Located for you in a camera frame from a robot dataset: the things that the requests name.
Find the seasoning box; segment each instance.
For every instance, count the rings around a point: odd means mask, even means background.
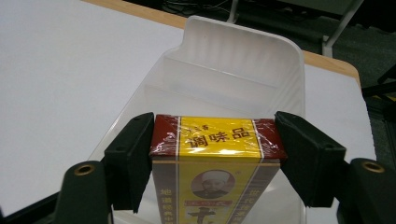
[[[237,224],[287,155],[273,119],[157,115],[150,157],[162,224]]]

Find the plastic container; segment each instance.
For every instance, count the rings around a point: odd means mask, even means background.
[[[133,117],[178,116],[272,119],[276,111],[304,117],[304,56],[290,40],[234,24],[190,17],[183,42],[153,66],[91,160]],[[119,223],[161,223],[152,181],[138,215],[116,213]],[[245,223],[305,223],[302,202],[286,177],[275,179]]]

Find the translucent plastic bin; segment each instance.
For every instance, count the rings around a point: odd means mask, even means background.
[[[133,117],[154,112],[180,116],[269,118],[276,111],[304,117],[304,56],[290,40],[234,24],[190,17],[183,42],[153,66],[91,160]],[[150,180],[138,215],[117,212],[119,223],[161,223]],[[304,207],[278,172],[245,223],[305,223]]]

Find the white tabletop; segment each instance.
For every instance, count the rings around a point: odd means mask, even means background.
[[[152,65],[182,35],[78,0],[0,1],[4,215],[60,189],[64,172],[90,157]],[[348,149],[346,161],[374,159],[355,80],[309,65],[305,72],[306,118]],[[333,210],[308,209],[308,223],[335,220]]]

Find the white plastic tray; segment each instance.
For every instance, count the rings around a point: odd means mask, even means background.
[[[125,124],[146,113],[273,118],[304,117],[304,56],[288,39],[234,24],[190,17],[182,44],[166,51],[93,152],[103,152]],[[150,180],[139,214],[118,212],[119,223],[161,223]],[[302,202],[278,172],[244,223],[305,223]]]

